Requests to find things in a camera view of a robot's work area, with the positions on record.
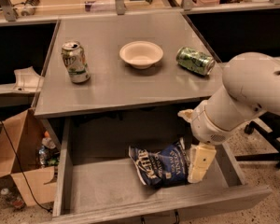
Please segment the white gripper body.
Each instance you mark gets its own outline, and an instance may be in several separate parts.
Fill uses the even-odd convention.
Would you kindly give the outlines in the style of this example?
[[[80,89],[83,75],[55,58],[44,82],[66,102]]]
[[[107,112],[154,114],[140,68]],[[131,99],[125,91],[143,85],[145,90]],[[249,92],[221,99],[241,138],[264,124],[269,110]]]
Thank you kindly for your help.
[[[206,105],[206,100],[200,102],[191,113],[190,127],[192,134],[202,143],[220,145],[231,137],[232,131],[225,131],[216,126],[206,114]]]

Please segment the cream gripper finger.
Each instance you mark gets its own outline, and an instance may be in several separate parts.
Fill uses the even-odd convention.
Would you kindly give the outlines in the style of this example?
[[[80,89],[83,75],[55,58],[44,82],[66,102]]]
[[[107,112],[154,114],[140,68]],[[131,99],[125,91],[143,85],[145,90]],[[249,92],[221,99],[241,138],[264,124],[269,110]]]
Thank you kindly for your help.
[[[191,184],[201,182],[216,154],[217,151],[213,145],[208,145],[202,142],[200,142],[198,145],[192,145],[188,151],[188,182]]]
[[[181,110],[177,113],[177,115],[182,118],[184,121],[186,121],[187,123],[191,123],[191,115],[193,113],[192,109],[185,109],[185,110]]]

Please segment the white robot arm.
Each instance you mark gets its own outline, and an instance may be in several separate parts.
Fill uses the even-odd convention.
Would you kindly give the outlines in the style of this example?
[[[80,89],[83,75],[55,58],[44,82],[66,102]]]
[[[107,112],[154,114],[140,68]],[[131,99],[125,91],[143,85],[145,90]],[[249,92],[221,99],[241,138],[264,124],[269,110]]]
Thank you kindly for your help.
[[[239,125],[266,112],[280,116],[280,59],[257,52],[235,56],[225,64],[222,86],[209,99],[177,113],[198,140],[189,149],[188,182],[202,181],[216,146]]]

